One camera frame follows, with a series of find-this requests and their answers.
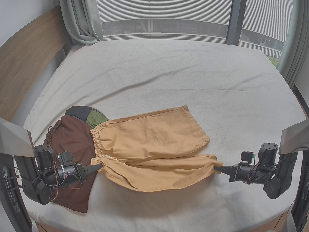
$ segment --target wooden headboard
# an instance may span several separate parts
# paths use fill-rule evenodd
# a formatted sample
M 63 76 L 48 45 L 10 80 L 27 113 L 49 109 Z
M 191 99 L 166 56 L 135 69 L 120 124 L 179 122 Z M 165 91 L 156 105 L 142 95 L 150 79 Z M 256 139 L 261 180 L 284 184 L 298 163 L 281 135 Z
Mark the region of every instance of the wooden headboard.
M 0 47 L 0 117 L 12 118 L 29 87 L 68 42 L 60 6 L 36 18 Z

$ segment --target curtain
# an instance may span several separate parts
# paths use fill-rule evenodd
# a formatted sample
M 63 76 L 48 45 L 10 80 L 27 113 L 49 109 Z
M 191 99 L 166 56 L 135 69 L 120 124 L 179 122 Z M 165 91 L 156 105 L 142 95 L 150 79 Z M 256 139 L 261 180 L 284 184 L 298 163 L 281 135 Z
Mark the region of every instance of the curtain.
M 291 26 L 277 69 L 292 88 L 309 49 L 309 0 L 294 0 Z
M 94 44 L 103 40 L 96 0 L 60 0 L 60 7 L 73 44 Z

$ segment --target green grass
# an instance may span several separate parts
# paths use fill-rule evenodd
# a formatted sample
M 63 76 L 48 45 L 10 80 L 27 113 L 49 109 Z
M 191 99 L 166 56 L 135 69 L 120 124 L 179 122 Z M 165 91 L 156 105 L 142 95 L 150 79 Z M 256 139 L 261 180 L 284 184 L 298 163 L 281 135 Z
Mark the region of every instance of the green grass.
M 274 58 L 274 57 L 269 57 L 268 56 L 268 58 L 269 58 L 269 60 L 271 61 L 271 63 L 276 67 L 277 66 L 277 64 L 278 64 L 278 58 Z

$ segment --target brown garment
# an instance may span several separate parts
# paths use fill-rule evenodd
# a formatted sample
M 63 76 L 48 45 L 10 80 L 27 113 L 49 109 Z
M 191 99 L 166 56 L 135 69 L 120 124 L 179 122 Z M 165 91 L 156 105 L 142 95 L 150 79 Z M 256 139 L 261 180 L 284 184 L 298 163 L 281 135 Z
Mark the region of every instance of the brown garment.
M 210 138 L 176 107 L 104 122 L 91 130 L 98 171 L 135 191 L 181 189 L 216 173 L 216 155 L 197 154 Z
M 56 156 L 61 152 L 70 151 L 73 161 L 83 166 L 90 165 L 91 158 L 95 157 L 93 139 L 90 133 L 91 127 L 74 116 L 63 116 L 55 126 L 46 134 L 45 145 L 50 145 Z M 87 176 L 83 187 L 77 190 L 60 189 L 55 203 L 64 207 L 87 213 L 88 200 L 96 172 Z M 71 184 L 69 187 L 79 187 L 80 183 Z

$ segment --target bed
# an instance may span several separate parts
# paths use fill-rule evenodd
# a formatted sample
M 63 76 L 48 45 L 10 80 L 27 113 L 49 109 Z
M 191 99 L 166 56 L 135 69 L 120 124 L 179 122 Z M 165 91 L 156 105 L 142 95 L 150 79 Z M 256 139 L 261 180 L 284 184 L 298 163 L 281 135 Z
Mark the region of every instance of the bed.
M 188 105 L 211 138 L 202 153 L 225 165 L 242 151 L 279 143 L 281 131 L 306 117 L 288 85 L 259 50 L 183 40 L 114 40 L 74 46 L 56 70 L 24 127 L 42 144 L 48 127 L 72 105 L 109 119 Z M 287 211 L 296 196 L 301 156 L 291 187 L 269 199 L 262 185 L 230 183 L 213 174 L 181 190 L 139 193 L 98 174 L 87 214 L 25 197 L 30 216 L 63 232 L 249 231 Z

